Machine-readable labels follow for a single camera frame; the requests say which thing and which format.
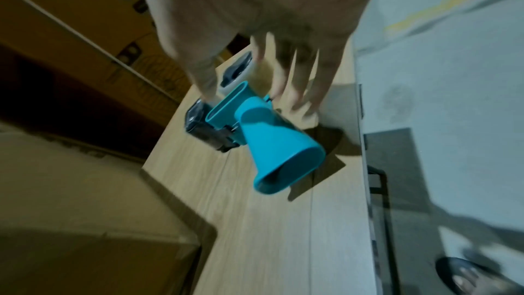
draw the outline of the wooden table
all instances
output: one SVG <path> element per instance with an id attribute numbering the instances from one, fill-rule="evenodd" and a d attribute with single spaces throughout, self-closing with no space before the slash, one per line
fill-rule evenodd
<path id="1" fill-rule="evenodd" d="M 218 67 L 219 74 L 244 52 Z M 266 59 L 273 66 L 268 39 Z M 248 147 L 222 154 L 185 134 L 195 87 L 144 164 L 153 187 L 198 235 L 195 294 L 376 294 L 367 174 L 360 142 L 353 55 L 346 47 L 335 83 L 317 117 L 284 116 L 326 147 L 324 164 L 291 189 L 272 196 L 253 190 L 257 170 Z"/>

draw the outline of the hand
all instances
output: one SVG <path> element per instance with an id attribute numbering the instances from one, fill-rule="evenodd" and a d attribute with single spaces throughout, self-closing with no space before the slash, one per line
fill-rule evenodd
<path id="1" fill-rule="evenodd" d="M 275 36 L 278 67 L 270 95 L 290 85 L 293 109 L 310 104 L 315 112 L 340 65 L 344 46 L 356 29 L 369 0 L 147 0 L 160 43 L 186 71 L 205 100 L 217 89 L 214 67 L 218 55 L 237 33 L 251 37 L 257 61 L 264 58 L 268 32 Z M 306 91 L 311 69 L 317 73 Z"/>

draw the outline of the concrete floor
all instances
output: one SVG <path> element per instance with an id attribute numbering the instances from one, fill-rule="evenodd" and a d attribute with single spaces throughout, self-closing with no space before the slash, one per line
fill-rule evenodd
<path id="1" fill-rule="evenodd" d="M 442 0 L 425 1 L 372 0 L 354 37 L 367 161 L 389 175 L 404 293 L 446 294 L 440 255 L 524 284 L 524 0 L 473 0 L 384 33 Z"/>

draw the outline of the gray floor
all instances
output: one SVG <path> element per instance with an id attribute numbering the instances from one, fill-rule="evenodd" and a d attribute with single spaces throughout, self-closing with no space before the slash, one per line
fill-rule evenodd
<path id="1" fill-rule="evenodd" d="M 524 284 L 524 0 L 478 0 L 396 39 L 377 30 L 402 17 L 383 4 L 372 1 L 354 43 L 404 293 L 446 294 L 440 255 Z"/>

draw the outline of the black plastic part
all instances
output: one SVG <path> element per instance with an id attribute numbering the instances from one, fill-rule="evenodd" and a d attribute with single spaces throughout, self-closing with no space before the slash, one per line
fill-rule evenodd
<path id="1" fill-rule="evenodd" d="M 251 51 L 241 56 L 237 61 L 235 61 L 228 69 L 225 70 L 224 75 L 222 76 L 222 82 L 220 86 L 222 88 L 226 87 L 228 84 L 233 82 L 237 77 L 246 70 L 247 66 L 251 63 L 253 56 Z"/>
<path id="2" fill-rule="evenodd" d="M 227 131 L 217 131 L 206 122 L 211 107 L 202 100 L 197 100 L 186 112 L 186 133 L 198 138 L 215 150 L 227 152 L 239 145 L 228 138 Z"/>

